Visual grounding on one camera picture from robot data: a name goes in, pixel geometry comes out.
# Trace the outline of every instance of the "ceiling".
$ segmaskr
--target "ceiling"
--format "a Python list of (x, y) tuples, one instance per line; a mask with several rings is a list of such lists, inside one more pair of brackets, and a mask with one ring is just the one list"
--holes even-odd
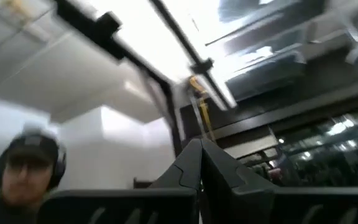
[[(22, 2), (32, 17), (29, 28), (24, 30), (18, 29), (18, 23), (0, 2), (0, 99), (51, 113), (56, 122), (66, 121), (99, 105), (108, 105), (142, 122), (160, 117), (132, 65), (116, 63), (70, 30), (54, 16), (50, 1)], [(332, 12), (332, 8), (338, 6), (354, 14), (358, 1), (330, 0), (325, 15), (301, 25), (311, 30), (308, 41), (317, 43), (300, 47), (306, 58), (318, 57), (347, 43), (342, 26)], [(169, 78), (183, 80), (187, 77), (190, 74), (188, 59), (166, 27), (162, 23), (156, 25), (164, 29), (163, 33), (146, 26), (152, 17), (158, 20), (154, 11), (146, 7), (133, 10), (149, 13), (147, 19), (136, 22), (135, 28), (142, 29), (143, 39), (139, 41), (140, 33), (129, 31), (122, 33), (122, 37), (163, 74), (168, 77), (173, 74)], [(125, 18), (122, 11), (120, 13), (121, 20), (130, 19)]]

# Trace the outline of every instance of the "man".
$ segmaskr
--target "man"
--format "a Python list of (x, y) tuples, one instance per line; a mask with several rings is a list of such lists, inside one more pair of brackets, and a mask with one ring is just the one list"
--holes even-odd
[(35, 223), (47, 192), (65, 171), (65, 153), (40, 133), (15, 138), (0, 156), (0, 224)]

